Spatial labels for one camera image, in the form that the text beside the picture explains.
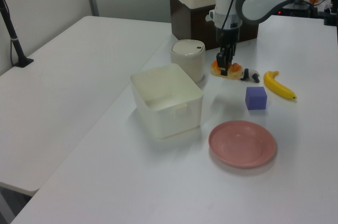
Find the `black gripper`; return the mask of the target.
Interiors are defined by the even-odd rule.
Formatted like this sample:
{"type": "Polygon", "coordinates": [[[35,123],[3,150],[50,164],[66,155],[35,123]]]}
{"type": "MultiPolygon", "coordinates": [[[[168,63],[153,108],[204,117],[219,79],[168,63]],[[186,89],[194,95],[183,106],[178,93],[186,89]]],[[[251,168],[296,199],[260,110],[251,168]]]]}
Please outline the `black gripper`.
{"type": "Polygon", "coordinates": [[[221,48],[217,54],[217,65],[222,76],[228,75],[228,63],[231,63],[235,56],[239,33],[239,27],[233,29],[216,28],[216,40],[221,48]]]}

